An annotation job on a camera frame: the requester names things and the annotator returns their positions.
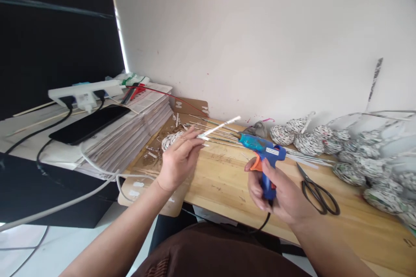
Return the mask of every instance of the black scissors handle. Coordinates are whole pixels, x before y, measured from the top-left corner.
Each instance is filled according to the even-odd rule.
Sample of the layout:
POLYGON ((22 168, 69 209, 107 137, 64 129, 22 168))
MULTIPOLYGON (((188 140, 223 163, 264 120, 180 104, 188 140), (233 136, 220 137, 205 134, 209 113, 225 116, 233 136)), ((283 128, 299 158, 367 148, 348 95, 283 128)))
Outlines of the black scissors handle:
POLYGON ((302 192, 305 195, 306 199, 315 207, 315 209, 318 210, 320 214, 327 214, 328 212, 333 215, 339 215, 341 213, 341 210, 339 209, 338 202, 335 200, 335 198, 328 192, 325 188, 321 187, 318 184, 315 184, 313 181, 302 181, 302 192), (312 195, 315 197, 315 199, 318 201, 319 205, 322 207, 322 210, 318 209, 316 206, 313 205, 311 200, 308 197, 308 194, 306 192, 306 188, 309 189, 309 191, 312 193, 312 195), (321 191, 324 192, 332 201, 332 203, 335 206, 335 211, 331 209, 331 207, 326 203, 324 197, 321 194, 321 191))

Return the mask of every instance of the white power strip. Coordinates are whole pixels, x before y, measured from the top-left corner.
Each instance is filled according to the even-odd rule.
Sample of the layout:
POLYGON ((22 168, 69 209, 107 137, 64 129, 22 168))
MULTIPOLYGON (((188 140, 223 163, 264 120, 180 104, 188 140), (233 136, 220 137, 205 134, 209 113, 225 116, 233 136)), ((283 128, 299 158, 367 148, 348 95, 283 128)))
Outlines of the white power strip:
POLYGON ((114 97, 116 95, 123 94, 123 89, 125 88, 126 86, 120 85, 118 80, 108 80, 49 90, 48 96, 50 99, 64 107, 66 107, 66 105, 60 100, 60 98, 73 96, 79 109, 86 110, 88 113, 91 113, 92 109, 97 107, 98 100, 93 93, 94 91, 104 90, 108 96, 114 97))

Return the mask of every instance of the brown clothing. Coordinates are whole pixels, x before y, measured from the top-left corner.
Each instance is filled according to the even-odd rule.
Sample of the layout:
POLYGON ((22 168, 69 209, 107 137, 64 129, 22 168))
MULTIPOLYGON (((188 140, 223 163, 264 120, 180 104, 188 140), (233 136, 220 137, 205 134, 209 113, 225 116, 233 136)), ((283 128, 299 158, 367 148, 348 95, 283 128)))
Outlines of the brown clothing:
POLYGON ((132 277, 308 275, 254 238, 208 223, 192 225, 161 243, 132 277))

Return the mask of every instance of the white floor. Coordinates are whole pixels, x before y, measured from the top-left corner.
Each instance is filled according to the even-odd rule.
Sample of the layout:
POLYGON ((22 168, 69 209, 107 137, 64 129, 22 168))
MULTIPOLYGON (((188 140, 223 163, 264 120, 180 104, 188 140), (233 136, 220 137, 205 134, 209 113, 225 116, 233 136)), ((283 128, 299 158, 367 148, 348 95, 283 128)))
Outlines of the white floor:
MULTIPOLYGON (((32 253, 30 249, 5 251, 2 249, 36 246, 43 236, 46 226, 23 225, 14 230, 0 233, 0 276, 10 276, 26 261, 28 256, 30 258, 13 277, 58 276, 125 209, 126 207, 117 203, 113 204, 94 229, 49 227, 41 247, 32 256, 30 256, 32 253)), ((147 257, 155 223, 156 221, 153 222, 143 247, 127 276, 135 272, 147 257)), ((289 254, 284 254, 284 256, 312 276, 316 276, 308 259, 289 254)))

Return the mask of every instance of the forearm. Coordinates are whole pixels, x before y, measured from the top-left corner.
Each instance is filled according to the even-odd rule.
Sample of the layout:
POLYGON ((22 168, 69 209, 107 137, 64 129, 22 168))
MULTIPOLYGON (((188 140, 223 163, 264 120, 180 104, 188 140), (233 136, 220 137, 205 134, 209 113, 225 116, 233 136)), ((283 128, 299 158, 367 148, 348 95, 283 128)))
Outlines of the forearm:
POLYGON ((291 229, 312 266, 323 277, 376 276, 322 216, 291 229))
POLYGON ((149 229, 172 192, 154 181, 61 274, 64 277, 125 276, 149 229))

